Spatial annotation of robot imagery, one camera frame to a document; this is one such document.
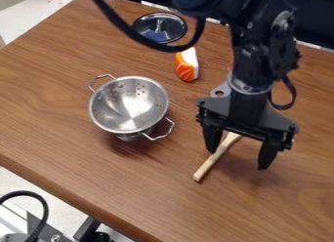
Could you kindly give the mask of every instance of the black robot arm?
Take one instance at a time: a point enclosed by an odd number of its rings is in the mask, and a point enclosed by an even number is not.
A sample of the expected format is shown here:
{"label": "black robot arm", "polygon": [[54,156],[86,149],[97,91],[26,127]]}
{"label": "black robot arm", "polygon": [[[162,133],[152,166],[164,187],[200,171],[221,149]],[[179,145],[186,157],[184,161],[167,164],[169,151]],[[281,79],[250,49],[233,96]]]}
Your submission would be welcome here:
{"label": "black robot arm", "polygon": [[[301,57],[294,39],[294,9],[284,0],[172,0],[176,8],[198,18],[195,34],[188,44],[168,46],[155,43],[133,30],[104,0],[94,0],[106,17],[127,36],[163,52],[179,52],[193,46],[200,38],[205,19],[211,14],[228,23],[234,54],[228,81],[215,89],[211,98],[198,101],[197,121],[203,127],[207,149],[215,152],[224,130],[263,142],[259,169],[265,170],[276,154],[291,149],[297,124],[279,115],[295,102],[297,91],[288,77],[298,68]],[[273,103],[274,81],[283,81],[292,94],[286,105]],[[217,97],[216,92],[224,92]]]}

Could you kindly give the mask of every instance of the white object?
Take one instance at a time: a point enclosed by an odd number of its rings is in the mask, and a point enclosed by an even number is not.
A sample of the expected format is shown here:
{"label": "white object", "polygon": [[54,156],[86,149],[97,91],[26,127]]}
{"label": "white object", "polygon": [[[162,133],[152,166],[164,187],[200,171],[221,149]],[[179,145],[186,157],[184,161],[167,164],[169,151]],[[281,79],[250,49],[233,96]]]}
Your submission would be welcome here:
{"label": "white object", "polygon": [[202,181],[204,176],[210,171],[210,169],[216,164],[216,162],[223,156],[223,154],[229,150],[229,148],[241,139],[240,135],[229,132],[228,136],[224,139],[224,141],[217,148],[217,151],[212,154],[204,164],[197,170],[197,172],[193,175],[193,179],[196,182]]}

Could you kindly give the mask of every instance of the orange object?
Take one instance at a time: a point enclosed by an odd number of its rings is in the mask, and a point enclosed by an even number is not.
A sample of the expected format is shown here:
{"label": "orange object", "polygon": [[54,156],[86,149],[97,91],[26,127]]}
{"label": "orange object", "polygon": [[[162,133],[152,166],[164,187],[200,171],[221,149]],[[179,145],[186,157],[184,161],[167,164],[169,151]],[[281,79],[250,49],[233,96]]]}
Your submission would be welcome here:
{"label": "orange object", "polygon": [[175,67],[177,75],[185,82],[198,78],[198,59],[195,48],[176,54]]}

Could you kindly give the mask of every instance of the floor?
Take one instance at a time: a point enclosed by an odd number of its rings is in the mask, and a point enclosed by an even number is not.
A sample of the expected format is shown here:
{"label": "floor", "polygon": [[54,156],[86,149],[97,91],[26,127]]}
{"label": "floor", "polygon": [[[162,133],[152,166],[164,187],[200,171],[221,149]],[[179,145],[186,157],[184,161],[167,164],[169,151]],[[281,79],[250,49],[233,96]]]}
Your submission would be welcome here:
{"label": "floor", "polygon": [[[0,11],[0,35],[5,44],[9,44],[26,33],[54,12],[72,0],[24,0],[17,5]],[[62,200],[47,193],[41,188],[25,181],[8,170],[0,167],[0,196],[14,190],[31,190],[42,195],[50,205],[49,224],[68,237],[74,235],[76,229],[85,221],[87,215],[65,204]],[[12,201],[33,215],[40,217],[39,203],[29,198],[16,198]],[[131,242],[121,234],[106,226],[100,227],[111,235],[115,242]]]}

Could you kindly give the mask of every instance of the wooden table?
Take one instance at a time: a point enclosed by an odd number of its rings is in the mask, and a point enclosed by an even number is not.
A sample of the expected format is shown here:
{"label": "wooden table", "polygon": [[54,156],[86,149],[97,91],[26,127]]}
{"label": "wooden table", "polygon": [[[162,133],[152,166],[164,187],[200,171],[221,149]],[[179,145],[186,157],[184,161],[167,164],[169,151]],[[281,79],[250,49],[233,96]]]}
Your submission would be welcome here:
{"label": "wooden table", "polygon": [[[111,0],[132,21],[156,9]],[[231,66],[228,31],[208,24],[201,77],[174,74],[174,55],[129,40],[90,0],[75,0],[0,51],[0,165],[138,241],[334,241],[334,54],[300,47],[292,77],[302,128],[292,151],[257,171],[260,143],[239,142],[202,184],[209,155],[195,100]],[[158,142],[126,143],[88,116],[96,75],[143,75],[164,85],[177,126]],[[288,100],[276,87],[276,101]]]}

